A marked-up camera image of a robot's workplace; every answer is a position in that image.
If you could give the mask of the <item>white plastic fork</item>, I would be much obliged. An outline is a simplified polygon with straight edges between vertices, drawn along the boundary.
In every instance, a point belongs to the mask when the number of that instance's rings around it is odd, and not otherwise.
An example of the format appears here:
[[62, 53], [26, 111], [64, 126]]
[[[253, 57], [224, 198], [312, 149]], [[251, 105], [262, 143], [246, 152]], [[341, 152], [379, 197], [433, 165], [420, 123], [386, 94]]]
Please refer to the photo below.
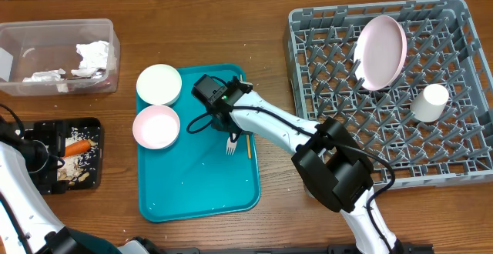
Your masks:
[[236, 150], [236, 143], [229, 142], [229, 138], [228, 138], [226, 142], [226, 154], [233, 155], [235, 150]]

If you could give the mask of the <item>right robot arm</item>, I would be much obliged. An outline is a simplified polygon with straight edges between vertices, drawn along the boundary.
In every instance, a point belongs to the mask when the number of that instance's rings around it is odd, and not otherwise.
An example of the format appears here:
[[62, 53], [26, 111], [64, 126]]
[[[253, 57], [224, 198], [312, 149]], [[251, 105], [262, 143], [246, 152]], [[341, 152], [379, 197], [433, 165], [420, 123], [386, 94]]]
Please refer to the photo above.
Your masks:
[[374, 162], [388, 162], [364, 151], [336, 119], [311, 121], [270, 104], [237, 77], [225, 82], [203, 75], [192, 88], [205, 107], [210, 126], [236, 141], [257, 134], [279, 146], [308, 192], [323, 206], [339, 212], [349, 225], [361, 253], [402, 253], [404, 247], [387, 227], [375, 199], [392, 184], [374, 189]]

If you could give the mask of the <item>grey dishwasher rack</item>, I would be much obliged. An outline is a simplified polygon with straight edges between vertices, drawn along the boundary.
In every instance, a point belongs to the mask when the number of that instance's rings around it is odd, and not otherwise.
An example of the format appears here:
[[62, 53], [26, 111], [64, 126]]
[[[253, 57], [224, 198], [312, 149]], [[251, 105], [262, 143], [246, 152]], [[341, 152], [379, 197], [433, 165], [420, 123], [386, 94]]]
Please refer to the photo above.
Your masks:
[[[354, 72], [357, 39], [379, 15], [407, 38], [401, 74], [371, 92]], [[296, 114], [340, 121], [377, 165], [374, 184], [396, 175], [396, 188], [452, 186], [492, 179], [492, 74], [464, 0], [411, 0], [298, 8], [284, 36]], [[419, 122], [412, 101], [431, 84], [449, 100], [440, 118]]]

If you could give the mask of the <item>large pink plate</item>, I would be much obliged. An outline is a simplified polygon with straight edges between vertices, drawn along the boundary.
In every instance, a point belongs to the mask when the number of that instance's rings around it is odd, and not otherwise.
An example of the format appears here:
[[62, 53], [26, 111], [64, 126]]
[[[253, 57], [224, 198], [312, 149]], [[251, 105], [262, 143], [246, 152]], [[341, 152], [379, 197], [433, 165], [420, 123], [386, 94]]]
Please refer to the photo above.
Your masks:
[[390, 85], [401, 73], [407, 54], [403, 27], [392, 17], [380, 15], [361, 31], [354, 50], [360, 64], [354, 74], [363, 79], [362, 87], [377, 91]]

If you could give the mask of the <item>spilled rice grains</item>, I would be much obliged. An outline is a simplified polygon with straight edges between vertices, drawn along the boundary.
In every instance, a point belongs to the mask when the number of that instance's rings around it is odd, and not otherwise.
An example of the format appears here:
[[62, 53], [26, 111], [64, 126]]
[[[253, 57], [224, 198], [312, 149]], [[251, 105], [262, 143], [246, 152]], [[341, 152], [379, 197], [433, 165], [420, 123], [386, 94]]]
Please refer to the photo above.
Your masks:
[[99, 127], [71, 127], [65, 138], [65, 164], [57, 170], [59, 181], [77, 182], [89, 176], [93, 170], [92, 159], [96, 158], [99, 146]]

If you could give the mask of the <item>white napkin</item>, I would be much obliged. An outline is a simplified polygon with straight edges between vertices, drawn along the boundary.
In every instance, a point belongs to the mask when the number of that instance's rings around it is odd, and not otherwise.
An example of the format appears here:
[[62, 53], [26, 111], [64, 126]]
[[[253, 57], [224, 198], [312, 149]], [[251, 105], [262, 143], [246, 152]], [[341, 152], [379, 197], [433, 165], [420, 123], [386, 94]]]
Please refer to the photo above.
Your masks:
[[82, 58], [77, 69], [105, 69], [106, 74], [101, 79], [68, 80], [71, 75], [65, 69], [45, 70], [34, 72], [29, 77], [24, 77], [23, 82], [41, 82], [47, 85], [54, 82], [58, 93], [69, 93], [79, 89], [109, 89], [113, 87], [108, 62], [111, 59], [109, 42], [95, 41], [89, 44], [77, 44], [75, 52]]

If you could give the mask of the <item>teal serving tray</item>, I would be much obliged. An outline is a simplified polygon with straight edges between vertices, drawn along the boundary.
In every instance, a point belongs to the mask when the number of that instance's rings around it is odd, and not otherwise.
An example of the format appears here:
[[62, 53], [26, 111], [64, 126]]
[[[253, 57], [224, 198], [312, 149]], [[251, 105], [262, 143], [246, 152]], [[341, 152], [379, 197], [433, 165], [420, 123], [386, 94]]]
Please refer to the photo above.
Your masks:
[[179, 69], [182, 89], [172, 109], [180, 120], [178, 139], [165, 149], [137, 148], [139, 210], [151, 222], [168, 222], [252, 209], [260, 200], [260, 174], [254, 135], [248, 159], [246, 135], [233, 155], [226, 154], [228, 134], [211, 127], [189, 134], [189, 122], [205, 112], [193, 97], [193, 84], [204, 74], [229, 81], [245, 76], [226, 63]]

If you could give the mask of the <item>orange carrot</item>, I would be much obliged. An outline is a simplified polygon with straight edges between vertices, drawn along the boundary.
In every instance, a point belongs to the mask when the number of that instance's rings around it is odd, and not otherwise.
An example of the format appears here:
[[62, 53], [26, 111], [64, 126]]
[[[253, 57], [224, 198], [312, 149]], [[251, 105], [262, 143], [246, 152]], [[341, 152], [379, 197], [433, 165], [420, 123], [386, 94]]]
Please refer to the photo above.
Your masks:
[[92, 140], [81, 140], [74, 142], [65, 147], [64, 158], [88, 152], [93, 146], [94, 142]]

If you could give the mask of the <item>pink bowl with nuts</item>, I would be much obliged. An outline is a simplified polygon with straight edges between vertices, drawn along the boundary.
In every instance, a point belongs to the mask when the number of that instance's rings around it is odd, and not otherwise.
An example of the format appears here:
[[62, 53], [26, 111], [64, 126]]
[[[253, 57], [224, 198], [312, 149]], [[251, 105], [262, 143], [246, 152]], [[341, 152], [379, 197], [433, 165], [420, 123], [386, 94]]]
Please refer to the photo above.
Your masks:
[[165, 149], [179, 136], [180, 120], [168, 106], [151, 105], [140, 111], [132, 124], [136, 142], [146, 149]]

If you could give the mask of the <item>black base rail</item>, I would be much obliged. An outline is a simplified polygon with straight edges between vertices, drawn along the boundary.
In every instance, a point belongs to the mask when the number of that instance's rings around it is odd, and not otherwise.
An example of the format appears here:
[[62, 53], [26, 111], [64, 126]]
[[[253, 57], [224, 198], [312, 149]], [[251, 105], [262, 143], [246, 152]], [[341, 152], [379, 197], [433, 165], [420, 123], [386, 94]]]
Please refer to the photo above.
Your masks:
[[163, 249], [165, 254], [360, 254], [355, 244], [332, 245], [324, 248], [275, 248], [275, 249]]

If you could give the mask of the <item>white paper cup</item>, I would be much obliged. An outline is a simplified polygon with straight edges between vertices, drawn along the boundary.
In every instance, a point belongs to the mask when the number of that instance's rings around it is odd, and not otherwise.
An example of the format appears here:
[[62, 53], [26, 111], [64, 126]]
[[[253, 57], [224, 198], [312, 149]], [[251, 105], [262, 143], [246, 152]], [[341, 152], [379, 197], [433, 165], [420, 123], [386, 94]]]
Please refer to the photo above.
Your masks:
[[419, 122], [434, 122], [440, 118], [448, 100], [449, 92], [443, 85], [427, 85], [412, 101], [410, 111]]

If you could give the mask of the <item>clear plastic bin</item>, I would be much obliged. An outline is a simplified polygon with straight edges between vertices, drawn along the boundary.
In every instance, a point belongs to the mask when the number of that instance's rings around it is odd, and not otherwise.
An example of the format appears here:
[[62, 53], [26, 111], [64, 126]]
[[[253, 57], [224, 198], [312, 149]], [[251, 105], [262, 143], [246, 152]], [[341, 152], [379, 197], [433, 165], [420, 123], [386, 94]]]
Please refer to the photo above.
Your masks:
[[[34, 72], [77, 69], [82, 58], [77, 44], [107, 41], [113, 87], [58, 93], [54, 82], [23, 82]], [[105, 18], [8, 22], [1, 24], [1, 90], [13, 96], [115, 92], [119, 78], [120, 43], [113, 23]]]

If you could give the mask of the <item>white bowl with crumbs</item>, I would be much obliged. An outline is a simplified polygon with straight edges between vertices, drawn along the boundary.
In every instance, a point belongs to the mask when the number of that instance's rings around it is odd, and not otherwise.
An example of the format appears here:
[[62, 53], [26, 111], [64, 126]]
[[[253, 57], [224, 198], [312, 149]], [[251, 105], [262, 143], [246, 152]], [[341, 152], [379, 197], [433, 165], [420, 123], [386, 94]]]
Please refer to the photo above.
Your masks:
[[150, 105], [172, 105], [180, 96], [182, 84], [182, 77], [174, 67], [155, 64], [139, 74], [136, 92]]

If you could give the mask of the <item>black waste tray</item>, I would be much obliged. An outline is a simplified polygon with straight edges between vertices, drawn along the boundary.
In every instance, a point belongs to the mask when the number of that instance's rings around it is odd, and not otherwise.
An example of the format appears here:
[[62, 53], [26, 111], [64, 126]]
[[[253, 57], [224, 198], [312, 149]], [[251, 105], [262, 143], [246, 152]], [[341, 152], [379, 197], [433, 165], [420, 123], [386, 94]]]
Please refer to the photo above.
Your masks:
[[104, 129], [96, 118], [26, 122], [25, 138], [42, 142], [47, 162], [28, 165], [43, 195], [96, 189], [101, 182]]

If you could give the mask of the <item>wooden chopstick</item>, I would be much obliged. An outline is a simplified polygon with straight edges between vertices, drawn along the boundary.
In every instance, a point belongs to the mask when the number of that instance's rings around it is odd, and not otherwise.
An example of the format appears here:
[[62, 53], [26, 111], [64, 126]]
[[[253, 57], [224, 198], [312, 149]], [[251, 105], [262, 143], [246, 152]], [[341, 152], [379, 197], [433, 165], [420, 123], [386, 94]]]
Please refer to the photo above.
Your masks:
[[[240, 75], [240, 81], [243, 81], [243, 75]], [[248, 134], [246, 134], [246, 149], [247, 149], [248, 159], [251, 159], [252, 152], [251, 152], [251, 144], [250, 144], [250, 135]]]

